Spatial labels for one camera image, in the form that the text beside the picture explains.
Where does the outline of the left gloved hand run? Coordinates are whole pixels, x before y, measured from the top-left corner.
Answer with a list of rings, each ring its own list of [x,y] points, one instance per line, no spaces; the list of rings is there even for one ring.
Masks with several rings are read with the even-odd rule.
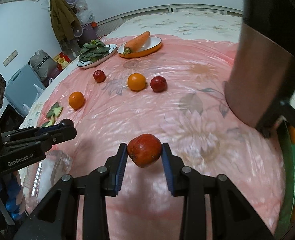
[[[26,201],[18,171],[0,177],[0,215],[9,225],[19,221],[26,210]]]

